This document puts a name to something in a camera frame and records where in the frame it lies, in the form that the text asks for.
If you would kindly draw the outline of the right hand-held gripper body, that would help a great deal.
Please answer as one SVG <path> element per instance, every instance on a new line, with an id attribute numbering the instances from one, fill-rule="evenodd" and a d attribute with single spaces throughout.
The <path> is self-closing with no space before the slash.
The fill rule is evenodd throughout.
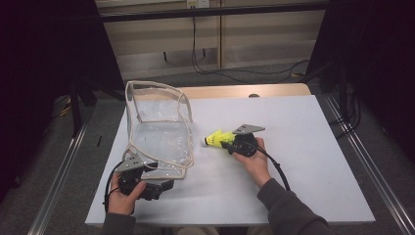
<path id="1" fill-rule="evenodd" d="M 263 126 L 242 124 L 236 130 L 233 131 L 235 139 L 232 146 L 235 148 L 235 152 L 245 156 L 252 157 L 258 146 L 257 141 L 254 137 L 255 132 L 263 131 Z"/>

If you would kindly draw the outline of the white wall socket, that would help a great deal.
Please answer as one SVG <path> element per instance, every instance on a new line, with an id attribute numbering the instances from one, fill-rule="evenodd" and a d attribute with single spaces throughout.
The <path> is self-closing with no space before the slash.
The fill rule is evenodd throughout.
<path id="1" fill-rule="evenodd" d="M 189 9 L 208 8 L 210 6 L 209 0 L 186 0 Z"/>

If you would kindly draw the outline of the aluminium floor rail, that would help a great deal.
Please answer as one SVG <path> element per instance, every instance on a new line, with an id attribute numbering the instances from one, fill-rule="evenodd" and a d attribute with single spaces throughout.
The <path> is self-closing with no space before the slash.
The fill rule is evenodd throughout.
<path id="1" fill-rule="evenodd" d="M 338 102 L 333 96 L 327 96 L 325 100 L 330 107 L 331 112 L 335 116 L 336 122 L 342 128 L 343 135 L 346 137 L 348 143 L 353 148 L 353 151 L 358 156 L 397 226 L 403 235 L 415 235 L 415 222 L 412 220 L 410 214 L 392 190 L 385 177 L 379 171 L 357 133 L 352 129 L 351 125 L 346 122 L 346 119 L 341 114 Z"/>
<path id="2" fill-rule="evenodd" d="M 62 194 L 64 184 L 67 181 L 69 171 L 82 143 L 87 127 L 88 125 L 86 123 L 82 124 L 77 134 L 71 139 L 62 164 L 53 180 L 46 198 L 27 232 L 27 235 L 44 235 L 52 213 Z"/>

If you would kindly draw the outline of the white board sheet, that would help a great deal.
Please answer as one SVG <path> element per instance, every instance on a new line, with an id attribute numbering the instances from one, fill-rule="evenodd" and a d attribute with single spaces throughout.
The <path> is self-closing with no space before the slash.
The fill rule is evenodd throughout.
<path id="1" fill-rule="evenodd" d="M 204 137 L 241 124 L 261 126 L 267 153 L 280 164 L 293 192 L 330 223 L 372 222 L 372 214 L 346 158 L 312 95 L 193 99 L 194 164 L 155 201 L 140 200 L 135 217 L 156 226 L 251 226 L 267 211 L 254 182 L 226 151 Z"/>

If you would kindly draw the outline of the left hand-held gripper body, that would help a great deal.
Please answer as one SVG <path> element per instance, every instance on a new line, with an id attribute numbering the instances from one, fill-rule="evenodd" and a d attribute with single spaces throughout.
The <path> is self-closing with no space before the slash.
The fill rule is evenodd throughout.
<path id="1" fill-rule="evenodd" d="M 118 187 L 122 194 L 129 195 L 142 181 L 144 165 L 146 164 L 139 157 L 129 157 L 115 169 L 119 173 Z M 160 185 L 148 183 L 140 198 L 147 201 L 157 200 L 161 193 Z"/>

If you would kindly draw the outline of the black metal stand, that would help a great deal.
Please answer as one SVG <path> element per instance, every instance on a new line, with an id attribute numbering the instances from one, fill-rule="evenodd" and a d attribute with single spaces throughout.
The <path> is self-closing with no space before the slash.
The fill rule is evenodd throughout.
<path id="1" fill-rule="evenodd" d="M 73 121 L 72 136 L 76 137 L 82 127 L 79 100 L 81 100 L 86 107 L 93 107 L 97 103 L 97 98 L 93 93 L 92 81 L 87 77 L 73 79 L 70 84 L 69 97 Z"/>

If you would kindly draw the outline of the black horizontal bar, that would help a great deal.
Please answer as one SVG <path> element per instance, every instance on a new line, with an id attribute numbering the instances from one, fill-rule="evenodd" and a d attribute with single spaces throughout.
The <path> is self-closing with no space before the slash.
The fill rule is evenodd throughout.
<path id="1" fill-rule="evenodd" d="M 168 11 L 141 12 L 141 13 L 116 13 L 116 14 L 103 14 L 100 16 L 100 20 L 103 23 L 115 23 L 115 22 L 165 20 L 165 19 L 196 18 L 196 17 L 217 17 L 217 16 L 249 15 L 249 14 L 320 11 L 320 10 L 328 9 L 330 5 L 331 3 L 326 1 L 326 2 L 293 3 L 293 4 L 280 4 L 280 5 L 219 7 L 219 8 L 207 8 L 207 9 L 194 9 L 194 10 L 183 9 L 183 10 L 168 10 Z"/>

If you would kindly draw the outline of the person's left hand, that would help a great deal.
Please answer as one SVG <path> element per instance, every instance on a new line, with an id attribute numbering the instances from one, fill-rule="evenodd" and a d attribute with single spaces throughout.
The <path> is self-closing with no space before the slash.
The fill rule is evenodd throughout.
<path id="1" fill-rule="evenodd" d="M 129 195 L 121 193 L 118 184 L 114 182 L 111 186 L 109 197 L 109 213 L 131 215 L 135 209 L 135 202 L 141 196 L 146 188 L 145 182 L 139 182 Z"/>

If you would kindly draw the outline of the clear bag with beige trim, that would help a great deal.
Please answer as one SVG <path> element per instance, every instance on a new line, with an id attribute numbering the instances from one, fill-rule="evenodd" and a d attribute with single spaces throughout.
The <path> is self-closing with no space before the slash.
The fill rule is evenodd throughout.
<path id="1" fill-rule="evenodd" d="M 194 163 L 192 109 L 181 90 L 153 81 L 125 86 L 127 145 L 122 158 L 158 163 L 148 180 L 182 179 Z"/>

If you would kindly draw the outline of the person's left leg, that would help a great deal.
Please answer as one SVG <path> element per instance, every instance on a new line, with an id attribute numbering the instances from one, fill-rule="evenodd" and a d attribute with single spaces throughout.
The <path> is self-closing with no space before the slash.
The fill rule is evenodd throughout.
<path id="1" fill-rule="evenodd" d="M 172 230 L 173 235 L 219 235 L 213 227 L 177 227 Z"/>

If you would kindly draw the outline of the dark curtain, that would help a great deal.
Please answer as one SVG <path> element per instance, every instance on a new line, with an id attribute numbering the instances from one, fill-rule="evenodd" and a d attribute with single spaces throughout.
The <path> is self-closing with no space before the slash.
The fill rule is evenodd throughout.
<path id="1" fill-rule="evenodd" d="M 123 81 L 96 0 L 0 0 L 0 203 L 25 171 L 55 99 Z"/>
<path id="2" fill-rule="evenodd" d="M 415 0 L 327 0 L 307 70 L 344 75 L 415 162 Z"/>

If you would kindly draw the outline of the person's right hand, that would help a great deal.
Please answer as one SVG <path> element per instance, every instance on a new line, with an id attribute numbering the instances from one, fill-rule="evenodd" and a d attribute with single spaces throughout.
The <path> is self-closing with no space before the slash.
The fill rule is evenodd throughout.
<path id="1" fill-rule="evenodd" d="M 254 183 L 258 188 L 261 188 L 271 179 L 271 175 L 268 171 L 268 159 L 260 150 L 257 150 L 251 157 L 245 157 L 238 153 L 233 153 L 232 156 L 236 161 L 243 165 L 244 169 L 253 178 Z"/>

